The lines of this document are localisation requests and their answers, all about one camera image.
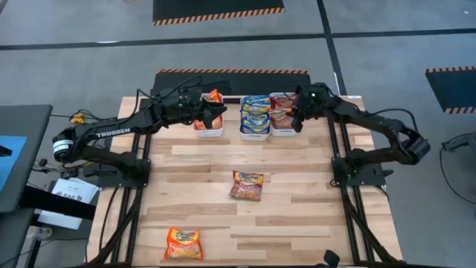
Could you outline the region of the blue sheet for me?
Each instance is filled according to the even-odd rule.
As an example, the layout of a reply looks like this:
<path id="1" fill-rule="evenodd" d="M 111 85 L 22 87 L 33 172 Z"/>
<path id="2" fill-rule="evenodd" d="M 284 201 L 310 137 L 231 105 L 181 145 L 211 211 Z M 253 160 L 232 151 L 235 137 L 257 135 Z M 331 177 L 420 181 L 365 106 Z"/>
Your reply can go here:
<path id="1" fill-rule="evenodd" d="M 27 141 L 26 136 L 0 135 L 0 193 Z"/>

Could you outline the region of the white paper sheet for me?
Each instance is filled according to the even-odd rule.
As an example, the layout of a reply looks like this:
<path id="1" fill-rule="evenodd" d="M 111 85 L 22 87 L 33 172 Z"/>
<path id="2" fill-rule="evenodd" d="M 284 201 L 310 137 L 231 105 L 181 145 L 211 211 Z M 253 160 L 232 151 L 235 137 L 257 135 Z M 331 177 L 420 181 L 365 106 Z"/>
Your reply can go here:
<path id="1" fill-rule="evenodd" d="M 78 178 L 58 179 L 52 188 L 51 193 L 70 200 L 76 200 L 90 204 L 98 187 Z M 78 230 L 82 219 L 79 217 L 67 216 L 51 211 L 42 211 L 38 221 L 53 226 L 59 226 L 66 229 Z"/>

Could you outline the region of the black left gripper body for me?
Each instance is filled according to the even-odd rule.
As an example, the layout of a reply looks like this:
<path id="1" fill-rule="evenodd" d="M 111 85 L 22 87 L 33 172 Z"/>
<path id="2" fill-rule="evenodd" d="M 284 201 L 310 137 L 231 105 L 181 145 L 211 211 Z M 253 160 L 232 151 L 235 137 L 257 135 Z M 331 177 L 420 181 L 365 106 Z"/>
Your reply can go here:
<path id="1" fill-rule="evenodd" d="M 175 121 L 182 124 L 192 124 L 203 120 L 202 90 L 196 88 L 179 89 L 176 104 L 177 116 Z"/>

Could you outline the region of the black hazard-striped floor mat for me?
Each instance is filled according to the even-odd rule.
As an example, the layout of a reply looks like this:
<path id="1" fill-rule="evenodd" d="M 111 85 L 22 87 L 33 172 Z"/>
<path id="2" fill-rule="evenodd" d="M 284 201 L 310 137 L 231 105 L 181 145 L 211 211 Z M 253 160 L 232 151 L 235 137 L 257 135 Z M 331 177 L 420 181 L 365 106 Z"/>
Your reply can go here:
<path id="1" fill-rule="evenodd" d="M 153 0 L 152 24 L 176 25 L 285 12 L 283 0 Z"/>
<path id="2" fill-rule="evenodd" d="M 425 77 L 445 114 L 476 114 L 476 66 L 427 68 Z"/>
<path id="3" fill-rule="evenodd" d="M 168 68 L 158 70 L 151 93 L 156 95 L 182 82 L 187 86 L 198 83 L 205 93 L 218 89 L 223 95 L 268 95 L 293 92 L 311 80 L 305 70 Z"/>

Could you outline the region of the clear plastic bottle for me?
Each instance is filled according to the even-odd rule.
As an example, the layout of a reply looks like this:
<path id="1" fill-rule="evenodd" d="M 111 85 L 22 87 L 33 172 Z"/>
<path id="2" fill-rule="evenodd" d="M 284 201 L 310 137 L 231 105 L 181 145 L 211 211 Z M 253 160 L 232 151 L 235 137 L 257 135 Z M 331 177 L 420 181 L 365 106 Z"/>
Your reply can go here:
<path id="1" fill-rule="evenodd" d="M 36 238 L 37 240 L 46 240 L 53 234 L 52 228 L 29 226 L 26 238 Z"/>

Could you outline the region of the white plastic bin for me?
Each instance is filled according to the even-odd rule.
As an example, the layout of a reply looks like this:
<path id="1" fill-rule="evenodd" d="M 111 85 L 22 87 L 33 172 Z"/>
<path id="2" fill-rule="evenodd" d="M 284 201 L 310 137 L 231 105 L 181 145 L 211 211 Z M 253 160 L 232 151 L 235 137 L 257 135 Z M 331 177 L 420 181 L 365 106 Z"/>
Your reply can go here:
<path id="1" fill-rule="evenodd" d="M 243 111 L 241 110 L 241 108 L 242 108 L 243 105 L 245 105 L 245 104 L 243 103 L 243 98 L 240 100 L 240 110 L 239 110 L 239 115 L 240 115 L 240 127 L 239 127 L 239 132 L 240 132 L 240 135 L 241 135 L 242 139 L 243 139 L 243 140 L 246 140 L 246 141 L 265 141 L 265 140 L 268 138 L 268 136 L 269 136 L 269 134 L 270 134 L 270 132 L 271 132 L 271 117 L 270 117 L 270 115 L 269 115 L 269 121 L 268 121 L 267 124 L 258 124 L 258 125 L 269 125 L 269 126 L 270 126 L 270 131 L 269 131 L 269 133 L 268 133 L 267 135 L 244 134 L 244 133 L 242 133 L 242 132 L 240 131 L 240 128 L 241 128 L 241 126 L 242 126 L 243 124 L 245 124 L 245 125 L 255 125 L 255 126 L 257 126 L 256 124 L 253 124 L 253 123 L 251 123 L 251 122 L 249 122 L 249 121 L 247 121 L 247 120 L 242 120 L 241 113 L 242 113 Z"/>
<path id="2" fill-rule="evenodd" d="M 278 95 L 278 94 L 282 94 L 282 92 L 271 93 L 269 95 L 269 97 L 271 95 Z M 275 128 L 273 128 L 272 121 L 271 121 L 271 134 L 273 136 L 277 136 L 277 137 L 289 137 L 289 136 L 294 136 L 297 133 L 293 130 L 293 128 L 291 128 L 291 129 L 275 129 Z"/>
<path id="3" fill-rule="evenodd" d="M 202 97 L 206 100 L 206 95 L 208 93 L 203 93 L 202 94 Z M 202 138 L 212 138 L 212 137 L 219 137 L 223 134 L 223 118 L 222 118 L 222 127 L 220 129 L 217 129 L 217 130 L 205 130 L 205 131 L 198 131 L 198 130 L 195 130 L 194 128 L 194 123 L 193 123 L 193 130 L 195 131 L 196 135 L 198 137 L 202 137 Z"/>

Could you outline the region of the dark grey desk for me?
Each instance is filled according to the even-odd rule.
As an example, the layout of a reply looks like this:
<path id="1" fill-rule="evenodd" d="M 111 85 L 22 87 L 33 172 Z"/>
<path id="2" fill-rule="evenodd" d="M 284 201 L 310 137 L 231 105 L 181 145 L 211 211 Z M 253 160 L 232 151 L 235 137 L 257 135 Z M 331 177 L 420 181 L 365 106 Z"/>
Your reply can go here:
<path id="1" fill-rule="evenodd" d="M 9 173 L 0 172 L 4 185 L 0 187 L 0 213 L 16 210 L 44 137 L 52 106 L 0 106 L 0 145 L 14 138 L 12 154 L 16 157 Z"/>

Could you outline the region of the red Maruchan ramen packet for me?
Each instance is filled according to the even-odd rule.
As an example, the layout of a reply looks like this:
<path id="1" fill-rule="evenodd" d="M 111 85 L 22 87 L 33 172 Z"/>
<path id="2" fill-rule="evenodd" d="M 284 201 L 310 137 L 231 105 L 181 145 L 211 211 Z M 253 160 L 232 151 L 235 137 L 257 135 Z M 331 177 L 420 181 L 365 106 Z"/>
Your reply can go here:
<path id="1" fill-rule="evenodd" d="M 264 175 L 259 173 L 245 173 L 233 171 L 234 184 L 229 196 L 259 202 L 263 190 Z"/>
<path id="2" fill-rule="evenodd" d="M 291 129 L 293 117 L 289 115 L 290 109 L 272 109 L 269 111 L 273 128 Z"/>
<path id="3" fill-rule="evenodd" d="M 285 93 L 278 95 L 271 95 L 271 108 L 272 109 L 291 109 L 295 105 L 297 95 L 295 93 Z"/>

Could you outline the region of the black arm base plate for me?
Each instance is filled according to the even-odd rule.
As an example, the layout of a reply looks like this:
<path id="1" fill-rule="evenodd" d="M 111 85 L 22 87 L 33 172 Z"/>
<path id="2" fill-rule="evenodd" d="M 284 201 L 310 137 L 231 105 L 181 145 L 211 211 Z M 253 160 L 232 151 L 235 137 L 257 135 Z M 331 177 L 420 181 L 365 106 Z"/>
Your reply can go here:
<path id="1" fill-rule="evenodd" d="M 149 159 L 139 159 L 137 165 L 131 167 L 94 163 L 83 168 L 83 175 L 97 176 L 97 186 L 100 188 L 143 188 L 148 184 L 150 169 Z"/>
<path id="2" fill-rule="evenodd" d="M 380 164 L 356 164 L 347 158 L 332 159 L 334 181 L 337 186 L 383 186 L 393 170 L 384 170 Z"/>

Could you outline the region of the black flat beam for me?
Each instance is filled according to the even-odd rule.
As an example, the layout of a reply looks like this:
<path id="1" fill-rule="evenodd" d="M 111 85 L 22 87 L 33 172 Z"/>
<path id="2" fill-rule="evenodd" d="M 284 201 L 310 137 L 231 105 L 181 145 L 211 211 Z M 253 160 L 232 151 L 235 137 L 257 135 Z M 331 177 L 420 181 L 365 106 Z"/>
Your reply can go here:
<path id="1" fill-rule="evenodd" d="M 50 192 L 26 186 L 19 200 L 20 208 L 36 208 L 71 217 L 93 220 L 96 206 L 61 197 Z"/>

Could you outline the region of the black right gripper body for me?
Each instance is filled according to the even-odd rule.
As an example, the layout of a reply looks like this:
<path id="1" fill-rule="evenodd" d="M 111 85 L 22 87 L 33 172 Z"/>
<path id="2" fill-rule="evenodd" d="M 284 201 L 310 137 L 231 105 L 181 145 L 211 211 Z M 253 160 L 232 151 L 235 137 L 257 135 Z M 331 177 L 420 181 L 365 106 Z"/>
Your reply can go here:
<path id="1" fill-rule="evenodd" d="M 319 119 L 325 116 L 322 107 L 327 99 L 327 85 L 325 83 L 299 85 L 295 93 L 297 97 L 294 106 L 299 107 L 302 111 L 303 120 Z"/>

